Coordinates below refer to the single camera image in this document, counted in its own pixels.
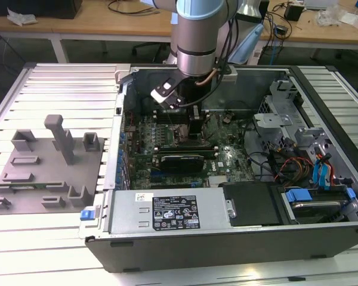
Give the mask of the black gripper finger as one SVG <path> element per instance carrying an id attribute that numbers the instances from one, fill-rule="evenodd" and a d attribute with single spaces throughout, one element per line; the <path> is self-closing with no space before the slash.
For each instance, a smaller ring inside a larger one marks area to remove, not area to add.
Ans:
<path id="1" fill-rule="evenodd" d="M 203 115 L 198 107 L 189 109 L 189 135 L 198 136 L 202 131 Z"/>

